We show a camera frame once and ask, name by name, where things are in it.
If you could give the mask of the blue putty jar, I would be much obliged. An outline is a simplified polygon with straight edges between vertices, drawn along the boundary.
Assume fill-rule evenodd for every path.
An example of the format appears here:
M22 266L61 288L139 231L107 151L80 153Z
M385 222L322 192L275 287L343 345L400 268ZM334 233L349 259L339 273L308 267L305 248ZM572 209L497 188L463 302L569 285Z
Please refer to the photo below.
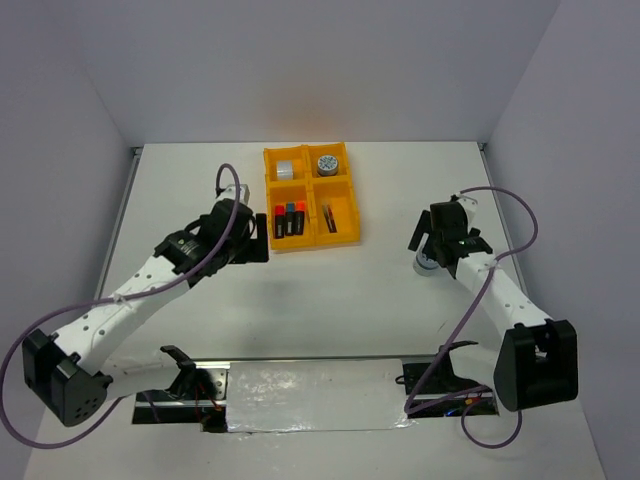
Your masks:
M330 154L320 156L316 161L316 172L320 177L332 177L339 173L339 159Z
M413 260L414 271L420 276L430 276L440 269L440 265L435 259L431 248L426 244L417 251Z

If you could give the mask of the pink cap black highlighter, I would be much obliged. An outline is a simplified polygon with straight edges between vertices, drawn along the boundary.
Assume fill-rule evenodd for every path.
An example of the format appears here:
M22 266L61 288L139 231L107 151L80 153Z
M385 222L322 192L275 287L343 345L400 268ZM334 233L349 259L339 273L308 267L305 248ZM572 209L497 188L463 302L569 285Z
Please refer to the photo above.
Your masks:
M276 205L274 208L274 238L282 239L285 236L286 211L284 205Z

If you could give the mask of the blue cap black highlighter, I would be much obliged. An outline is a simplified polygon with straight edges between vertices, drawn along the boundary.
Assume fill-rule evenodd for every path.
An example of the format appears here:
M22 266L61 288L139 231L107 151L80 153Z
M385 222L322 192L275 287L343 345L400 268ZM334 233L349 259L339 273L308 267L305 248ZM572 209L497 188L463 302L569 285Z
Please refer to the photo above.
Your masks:
M296 209L294 202L288 202L285 209L285 235L293 236L295 234L295 216Z

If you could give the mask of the orange cap black highlighter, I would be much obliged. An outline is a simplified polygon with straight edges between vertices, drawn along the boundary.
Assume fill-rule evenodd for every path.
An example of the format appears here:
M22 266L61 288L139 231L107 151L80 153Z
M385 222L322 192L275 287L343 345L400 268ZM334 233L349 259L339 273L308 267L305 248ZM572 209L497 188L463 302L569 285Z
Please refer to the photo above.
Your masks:
M306 220L306 202L298 201L294 207L294 234L303 235Z

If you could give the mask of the yellow four-compartment organizer tray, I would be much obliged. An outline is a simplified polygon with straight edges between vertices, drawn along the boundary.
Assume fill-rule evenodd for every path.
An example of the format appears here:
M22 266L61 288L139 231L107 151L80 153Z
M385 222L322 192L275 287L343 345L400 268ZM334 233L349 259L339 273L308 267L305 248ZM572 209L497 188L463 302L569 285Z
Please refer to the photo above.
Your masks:
M320 177L317 159L325 154L339 159L339 173ZM300 145L263 151L270 247L289 252L356 244L361 240L360 213L346 144ZM295 177L276 180L276 162L292 160ZM306 202L304 234L274 238L274 208L288 202Z

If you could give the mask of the clear tape roll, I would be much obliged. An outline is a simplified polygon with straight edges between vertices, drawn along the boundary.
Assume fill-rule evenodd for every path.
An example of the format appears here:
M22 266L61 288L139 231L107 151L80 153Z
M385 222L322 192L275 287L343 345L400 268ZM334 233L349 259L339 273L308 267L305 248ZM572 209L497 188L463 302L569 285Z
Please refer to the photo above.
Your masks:
M295 169L292 160L279 160L276 162L276 180L289 181L295 177Z

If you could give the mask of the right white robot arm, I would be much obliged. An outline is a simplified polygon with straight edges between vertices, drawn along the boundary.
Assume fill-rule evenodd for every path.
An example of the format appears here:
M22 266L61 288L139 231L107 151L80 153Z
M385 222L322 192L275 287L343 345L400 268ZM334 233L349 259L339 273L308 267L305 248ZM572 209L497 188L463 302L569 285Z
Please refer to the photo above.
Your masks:
M422 212L410 250L438 264L474 295L472 306L493 322L500 347L474 342L440 347L429 368L436 383L457 391L467 381L492 390L510 412L572 401L579 391L577 332L537 307L500 268L497 255L472 227L476 201L453 197Z

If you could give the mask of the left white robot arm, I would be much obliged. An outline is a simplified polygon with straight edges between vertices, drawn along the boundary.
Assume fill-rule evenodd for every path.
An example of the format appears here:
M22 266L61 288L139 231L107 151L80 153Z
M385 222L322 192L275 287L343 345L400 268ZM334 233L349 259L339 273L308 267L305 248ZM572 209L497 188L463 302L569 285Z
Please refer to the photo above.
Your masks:
M140 366L112 359L115 350L156 312L229 264L265 263L268 222L230 198L168 235L144 265L108 301L47 335L22 342L26 385L66 427L90 418L115 397L164 390L182 399L202 389L217 395L217 379L174 345Z

